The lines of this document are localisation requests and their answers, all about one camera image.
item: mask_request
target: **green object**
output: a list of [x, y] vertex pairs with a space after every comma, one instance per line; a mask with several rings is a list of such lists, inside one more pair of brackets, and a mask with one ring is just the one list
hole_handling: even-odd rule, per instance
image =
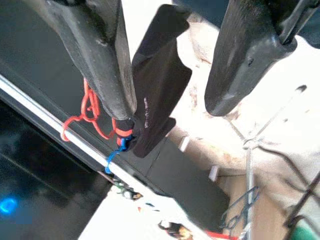
[[290, 240], [316, 240], [316, 237], [308, 229], [298, 226], [295, 228]]

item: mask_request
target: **red object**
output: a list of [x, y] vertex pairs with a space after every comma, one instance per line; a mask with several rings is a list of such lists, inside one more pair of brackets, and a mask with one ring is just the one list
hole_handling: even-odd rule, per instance
[[[79, 122], [81, 120], [85, 120], [86, 122], [93, 124], [95, 130], [99, 133], [99, 135], [101, 137], [103, 137], [106, 140], [109, 140], [115, 134], [116, 120], [112, 118], [113, 130], [109, 133], [109, 135], [104, 134], [97, 123], [97, 119], [100, 115], [99, 99], [98, 99], [96, 93], [89, 87], [87, 80], [85, 78], [83, 79], [83, 86], [84, 86], [84, 96], [83, 96], [83, 99], [81, 102], [81, 115], [71, 116], [64, 122], [63, 131], [61, 133], [61, 138], [62, 138], [62, 140], [68, 142], [69, 139], [65, 135], [65, 131], [68, 128], [68, 126], [73, 121]], [[87, 111], [91, 111], [93, 114], [93, 117], [88, 117]]]
[[236, 236], [229, 237], [228, 235], [216, 233], [213, 231], [205, 231], [205, 233], [212, 238], [238, 240], [238, 237], [236, 237]]

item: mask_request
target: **blue light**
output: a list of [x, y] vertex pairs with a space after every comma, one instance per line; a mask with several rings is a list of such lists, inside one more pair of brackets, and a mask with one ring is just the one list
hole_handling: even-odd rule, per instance
[[17, 207], [18, 203], [13, 198], [5, 198], [0, 202], [0, 212], [3, 214], [11, 214]]

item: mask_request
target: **blue zip tie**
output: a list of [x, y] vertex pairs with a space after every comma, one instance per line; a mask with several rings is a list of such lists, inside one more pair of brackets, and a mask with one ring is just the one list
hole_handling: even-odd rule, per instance
[[113, 152], [110, 153], [110, 155], [108, 156], [108, 159], [106, 160], [106, 167], [104, 168], [104, 171], [107, 173], [107, 174], [112, 174], [112, 172], [110, 171], [109, 169], [109, 164], [112, 162], [112, 160], [114, 159], [114, 157], [127, 150], [127, 147], [126, 147], [126, 141], [130, 141], [132, 139], [132, 136], [130, 137], [127, 137], [127, 138], [122, 138], [121, 139], [121, 146], [119, 147], [118, 150], [115, 150]]

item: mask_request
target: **red cable tie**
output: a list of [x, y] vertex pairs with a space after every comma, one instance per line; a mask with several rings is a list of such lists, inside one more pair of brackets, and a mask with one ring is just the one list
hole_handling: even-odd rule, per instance
[[[114, 134], [116, 129], [116, 120], [112, 118], [112, 127], [113, 130], [109, 133], [109, 135], [106, 135], [102, 132], [100, 129], [97, 119], [100, 115], [100, 108], [99, 108], [99, 99], [96, 95], [96, 93], [89, 87], [87, 80], [83, 78], [83, 87], [84, 87], [84, 96], [81, 102], [81, 114], [79, 116], [71, 116], [69, 117], [63, 124], [63, 130], [61, 133], [62, 140], [69, 142], [70, 140], [66, 137], [65, 131], [69, 127], [69, 125], [73, 122], [80, 122], [81, 120], [85, 120], [88, 123], [92, 123], [95, 130], [98, 132], [98, 134], [103, 137], [106, 140], [109, 140]], [[92, 112], [93, 117], [87, 116], [87, 111]]]

